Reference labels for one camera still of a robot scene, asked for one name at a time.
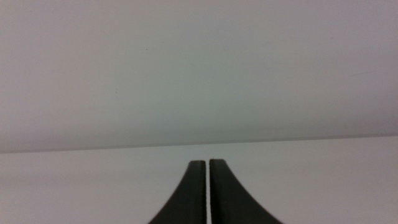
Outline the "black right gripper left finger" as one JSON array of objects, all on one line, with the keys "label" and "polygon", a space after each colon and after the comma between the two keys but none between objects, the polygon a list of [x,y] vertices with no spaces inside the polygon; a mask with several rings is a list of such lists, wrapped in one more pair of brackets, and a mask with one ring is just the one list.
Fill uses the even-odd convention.
[{"label": "black right gripper left finger", "polygon": [[150,224],[206,224],[206,162],[191,161],[177,188]]}]

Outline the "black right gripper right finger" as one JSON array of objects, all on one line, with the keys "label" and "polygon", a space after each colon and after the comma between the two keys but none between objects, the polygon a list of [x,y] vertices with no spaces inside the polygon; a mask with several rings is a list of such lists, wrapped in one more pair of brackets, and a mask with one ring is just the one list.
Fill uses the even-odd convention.
[{"label": "black right gripper right finger", "polygon": [[219,224],[281,224],[243,187],[224,159],[211,159],[211,221]]}]

